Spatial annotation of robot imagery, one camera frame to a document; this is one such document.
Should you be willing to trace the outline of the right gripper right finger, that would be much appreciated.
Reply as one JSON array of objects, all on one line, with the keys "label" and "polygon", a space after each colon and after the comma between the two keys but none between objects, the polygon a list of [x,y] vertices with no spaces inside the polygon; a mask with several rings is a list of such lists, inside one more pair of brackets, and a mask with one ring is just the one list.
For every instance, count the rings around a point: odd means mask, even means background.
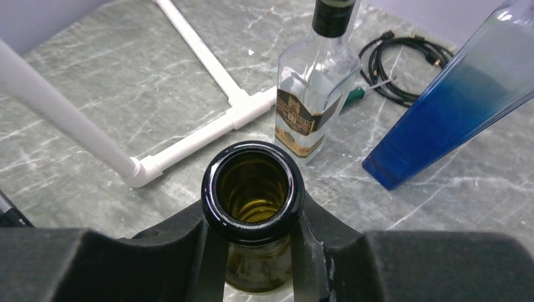
[{"label": "right gripper right finger", "polygon": [[306,196],[291,250],[295,301],[533,300],[533,257],[503,233],[360,233]]}]

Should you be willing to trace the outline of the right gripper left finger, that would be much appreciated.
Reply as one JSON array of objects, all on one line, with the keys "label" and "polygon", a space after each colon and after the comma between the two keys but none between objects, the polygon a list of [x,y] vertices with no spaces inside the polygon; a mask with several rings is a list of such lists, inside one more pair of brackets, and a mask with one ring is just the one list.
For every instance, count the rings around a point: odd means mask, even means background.
[{"label": "right gripper left finger", "polygon": [[2,301],[221,301],[228,243],[193,203],[133,238],[1,229]]}]

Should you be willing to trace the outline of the dark green wine bottle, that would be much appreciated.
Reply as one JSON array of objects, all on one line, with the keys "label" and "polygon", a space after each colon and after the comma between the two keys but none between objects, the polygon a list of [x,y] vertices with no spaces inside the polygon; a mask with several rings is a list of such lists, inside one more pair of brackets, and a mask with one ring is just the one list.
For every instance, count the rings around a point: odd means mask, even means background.
[{"label": "dark green wine bottle", "polygon": [[297,164],[273,143],[243,141],[213,158],[203,176],[201,205],[209,227],[229,243],[229,286],[261,295],[291,285],[290,234],[304,199]]}]

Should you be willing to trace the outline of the tall blue liquid bottle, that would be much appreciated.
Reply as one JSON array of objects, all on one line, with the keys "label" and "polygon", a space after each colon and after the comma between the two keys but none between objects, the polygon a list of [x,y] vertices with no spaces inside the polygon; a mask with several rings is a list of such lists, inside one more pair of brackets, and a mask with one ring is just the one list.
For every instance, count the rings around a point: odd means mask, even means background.
[{"label": "tall blue liquid bottle", "polygon": [[533,2],[505,1],[363,161],[393,190],[533,98]]}]

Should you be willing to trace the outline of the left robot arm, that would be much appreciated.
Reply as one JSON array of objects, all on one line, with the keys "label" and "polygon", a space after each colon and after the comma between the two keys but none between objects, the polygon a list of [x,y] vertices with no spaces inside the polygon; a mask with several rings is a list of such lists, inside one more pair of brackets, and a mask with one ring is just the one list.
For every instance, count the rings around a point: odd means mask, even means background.
[{"label": "left robot arm", "polygon": [[1,191],[1,227],[34,227],[28,218]]}]

